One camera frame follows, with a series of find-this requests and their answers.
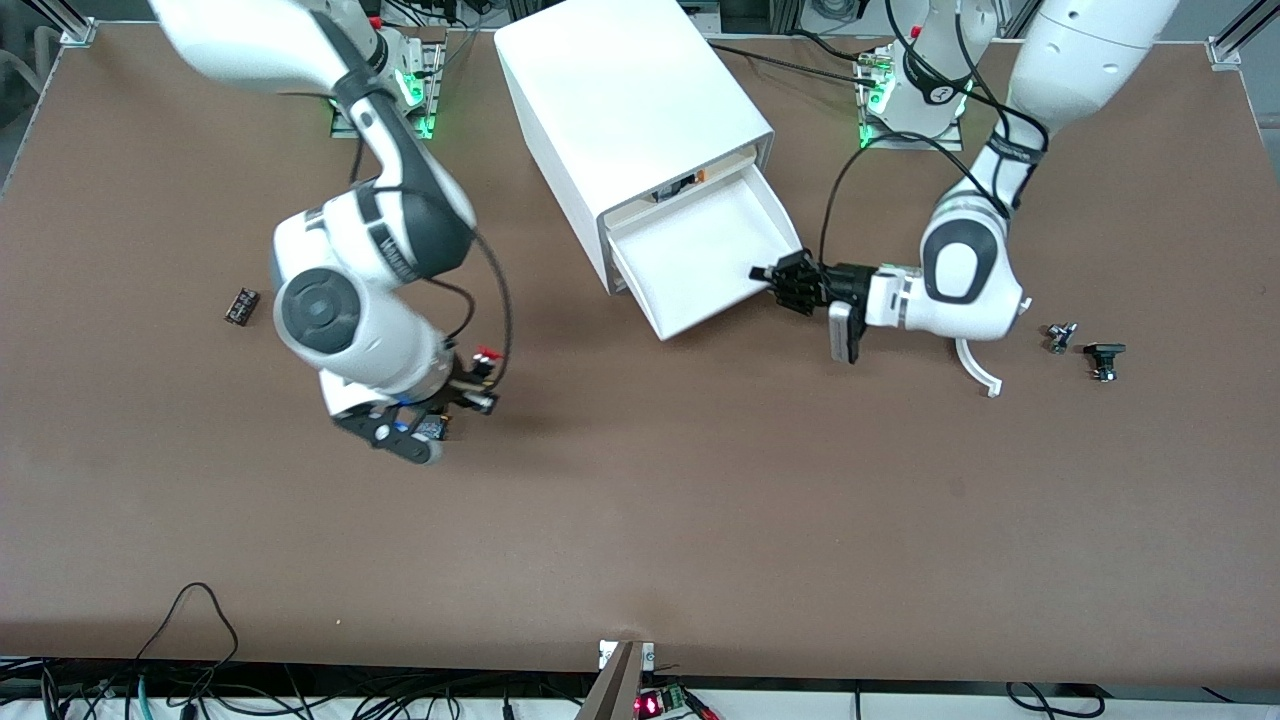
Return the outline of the white curved plastic arc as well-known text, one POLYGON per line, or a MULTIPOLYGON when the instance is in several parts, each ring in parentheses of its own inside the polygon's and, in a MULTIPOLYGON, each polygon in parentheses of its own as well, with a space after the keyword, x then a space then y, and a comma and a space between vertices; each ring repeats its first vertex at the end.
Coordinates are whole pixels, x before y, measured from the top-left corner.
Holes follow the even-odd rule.
POLYGON ((956 338, 954 341, 955 352, 965 373, 986 391, 988 398, 997 398, 1002 393, 1004 382, 987 372, 974 356, 968 340, 956 338))

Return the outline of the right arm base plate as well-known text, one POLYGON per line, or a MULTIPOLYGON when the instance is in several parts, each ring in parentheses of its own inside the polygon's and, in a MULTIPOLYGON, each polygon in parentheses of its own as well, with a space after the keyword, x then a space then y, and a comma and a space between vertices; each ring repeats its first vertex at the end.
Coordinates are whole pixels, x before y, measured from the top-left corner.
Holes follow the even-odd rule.
POLYGON ((383 28, 355 40, 355 46, 372 73, 372 86, 394 100, 419 140, 430 140, 435 133, 445 42, 383 28))

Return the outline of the aluminium frame profile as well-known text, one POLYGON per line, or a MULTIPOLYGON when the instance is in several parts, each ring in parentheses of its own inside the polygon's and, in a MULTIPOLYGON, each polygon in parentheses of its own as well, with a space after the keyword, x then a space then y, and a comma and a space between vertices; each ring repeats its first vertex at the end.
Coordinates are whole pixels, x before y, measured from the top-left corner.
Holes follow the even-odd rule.
POLYGON ((93 42, 97 20, 74 8, 70 0, 20 0, 51 23, 61 35, 60 42, 72 47, 87 47, 93 42))
POLYGON ((1215 70, 1239 67, 1240 51, 1276 19, 1280 19, 1280 0, 1251 0, 1217 35, 1206 41, 1210 65, 1215 70))

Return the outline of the circuit board with red light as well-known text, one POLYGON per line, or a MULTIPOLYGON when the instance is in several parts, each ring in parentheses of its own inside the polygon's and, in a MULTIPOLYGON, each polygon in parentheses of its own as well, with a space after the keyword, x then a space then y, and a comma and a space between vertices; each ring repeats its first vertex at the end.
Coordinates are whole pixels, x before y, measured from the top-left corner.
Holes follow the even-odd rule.
POLYGON ((640 691, 634 702, 635 720, 657 720, 689 708, 687 696, 678 684, 640 691))

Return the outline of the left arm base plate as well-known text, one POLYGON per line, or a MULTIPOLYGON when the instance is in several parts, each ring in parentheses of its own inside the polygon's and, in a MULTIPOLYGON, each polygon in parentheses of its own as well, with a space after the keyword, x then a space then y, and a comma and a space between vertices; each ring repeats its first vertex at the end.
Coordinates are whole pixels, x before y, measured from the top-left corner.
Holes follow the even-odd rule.
POLYGON ((883 149, 963 149, 960 117, 965 96, 951 79, 918 77, 897 44, 863 53, 852 64, 858 79, 859 141, 883 149))

